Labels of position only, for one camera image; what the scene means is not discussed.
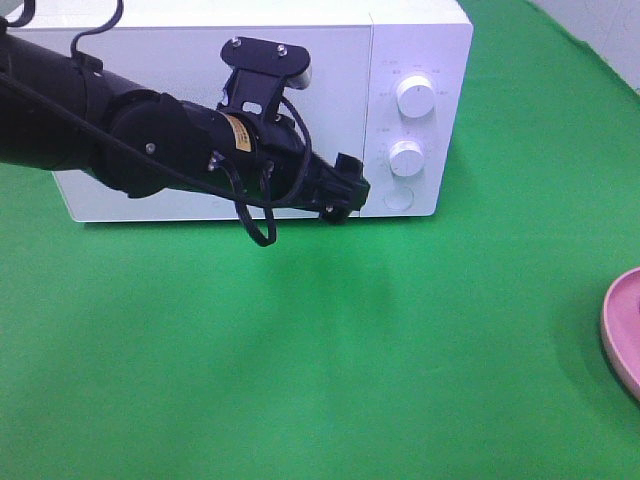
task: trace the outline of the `yellow label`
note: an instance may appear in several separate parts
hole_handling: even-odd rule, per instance
[[[242,150],[243,152],[251,151],[251,137],[249,136],[249,132],[247,131],[247,127],[238,120],[236,117],[232,117],[231,115],[222,114],[224,118],[227,119],[229,125],[231,125],[231,130],[233,130],[233,135],[236,137],[236,149]]]

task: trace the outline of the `white microwave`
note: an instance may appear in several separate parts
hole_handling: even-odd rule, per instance
[[[104,23],[112,3],[40,0],[35,19],[15,35],[68,54],[75,33]],[[230,38],[305,47],[311,84],[287,95],[321,157],[331,162],[343,152],[363,161],[371,189],[353,216],[425,216],[436,209],[472,33],[454,0],[127,0],[119,24],[84,37],[82,49],[106,70],[215,108],[230,74],[220,59]],[[81,171],[54,176],[79,222],[236,218],[231,201],[208,194],[165,189],[130,199]]]

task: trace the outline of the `screw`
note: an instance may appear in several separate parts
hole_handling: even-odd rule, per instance
[[[224,155],[222,155],[217,150],[214,150],[211,154],[211,158],[209,160],[209,165],[207,165],[207,170],[213,172],[216,168],[220,166],[220,162],[224,160]]]

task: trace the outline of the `green backdrop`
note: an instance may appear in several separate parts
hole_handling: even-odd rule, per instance
[[[602,353],[640,101],[523,1],[476,26],[437,214],[87,225],[0,166],[0,478],[640,478]]]

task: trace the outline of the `white wall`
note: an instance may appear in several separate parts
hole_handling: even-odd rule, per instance
[[[640,94],[640,0],[532,0]]]

